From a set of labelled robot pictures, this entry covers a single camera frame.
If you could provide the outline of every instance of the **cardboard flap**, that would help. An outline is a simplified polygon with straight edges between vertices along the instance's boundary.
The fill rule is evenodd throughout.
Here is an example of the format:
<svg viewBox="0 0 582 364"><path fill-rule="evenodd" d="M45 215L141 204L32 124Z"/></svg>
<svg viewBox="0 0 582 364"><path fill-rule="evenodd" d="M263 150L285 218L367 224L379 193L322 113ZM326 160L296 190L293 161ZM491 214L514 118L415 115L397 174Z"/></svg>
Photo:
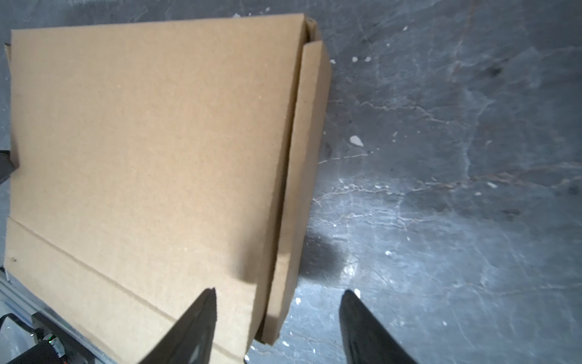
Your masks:
<svg viewBox="0 0 582 364"><path fill-rule="evenodd" d="M173 325L171 317L11 218L6 236L18 242L6 246L6 269L117 362L138 362ZM126 320L128 313L139 320ZM144 323L150 334L137 339Z"/></svg>
<svg viewBox="0 0 582 364"><path fill-rule="evenodd" d="M316 26L311 28L314 34L318 33ZM318 160L315 156L320 149L330 82L331 66L325 45L321 40L305 44L275 270L267 314L261 337L258 338L267 344L274 344L279 337L297 285L317 174Z"/></svg>

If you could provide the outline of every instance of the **gray concrete floor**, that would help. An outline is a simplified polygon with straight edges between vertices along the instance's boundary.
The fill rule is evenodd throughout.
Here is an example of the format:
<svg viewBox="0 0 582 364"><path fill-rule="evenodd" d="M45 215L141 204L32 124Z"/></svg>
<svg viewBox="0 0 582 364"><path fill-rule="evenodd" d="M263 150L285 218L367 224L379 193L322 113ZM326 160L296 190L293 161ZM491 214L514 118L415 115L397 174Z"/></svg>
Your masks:
<svg viewBox="0 0 582 364"><path fill-rule="evenodd" d="M288 12L318 20L334 73L301 302L250 362L345 362L346 288L420 363L581 362L579 1L4 0L0 37Z"/></svg>

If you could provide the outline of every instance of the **corrugated cardboard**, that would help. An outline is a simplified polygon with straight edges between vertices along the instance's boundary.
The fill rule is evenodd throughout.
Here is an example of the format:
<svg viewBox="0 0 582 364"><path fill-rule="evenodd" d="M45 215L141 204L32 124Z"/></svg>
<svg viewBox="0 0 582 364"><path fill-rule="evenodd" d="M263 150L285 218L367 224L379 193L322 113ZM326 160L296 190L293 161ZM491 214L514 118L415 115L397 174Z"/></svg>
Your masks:
<svg viewBox="0 0 582 364"><path fill-rule="evenodd" d="M296 282L275 260L300 255L283 237L306 224L329 87L307 29L287 15L14 31L7 269L127 363L216 287L211 360L240 362Z"/></svg>
<svg viewBox="0 0 582 364"><path fill-rule="evenodd" d="M297 285L303 239L315 186L331 66L321 40L303 47L301 79L289 152L289 169L283 202L281 233L275 271L261 340L273 344L289 311Z"/></svg>

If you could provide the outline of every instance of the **concrete floor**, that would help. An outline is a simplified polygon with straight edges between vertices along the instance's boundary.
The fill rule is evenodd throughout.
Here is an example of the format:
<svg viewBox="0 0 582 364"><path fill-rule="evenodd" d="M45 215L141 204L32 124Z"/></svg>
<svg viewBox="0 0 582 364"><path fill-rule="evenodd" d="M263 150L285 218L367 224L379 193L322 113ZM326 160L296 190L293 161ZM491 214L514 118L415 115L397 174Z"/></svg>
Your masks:
<svg viewBox="0 0 582 364"><path fill-rule="evenodd" d="M2 1L0 37L288 12L318 20L334 74L301 301L250 362L345 362L351 288L420 363L579 363L581 2Z"/></svg>

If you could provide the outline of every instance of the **white paint speck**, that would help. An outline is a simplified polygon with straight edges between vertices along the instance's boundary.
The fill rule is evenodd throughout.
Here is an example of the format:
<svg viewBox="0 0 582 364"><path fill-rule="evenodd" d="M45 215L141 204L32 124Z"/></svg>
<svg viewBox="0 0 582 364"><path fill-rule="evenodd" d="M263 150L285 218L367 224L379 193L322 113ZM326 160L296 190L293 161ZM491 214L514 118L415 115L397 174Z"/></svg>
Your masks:
<svg viewBox="0 0 582 364"><path fill-rule="evenodd" d="M350 264L343 268L343 272L346 274L346 276L353 277L354 275L356 275L356 268L357 266L354 266L354 264Z"/></svg>
<svg viewBox="0 0 582 364"><path fill-rule="evenodd" d="M357 135L350 136L350 143L353 144L353 145L355 145L355 146L359 146L359 147L363 147L364 146L364 143L362 143L362 140Z"/></svg>

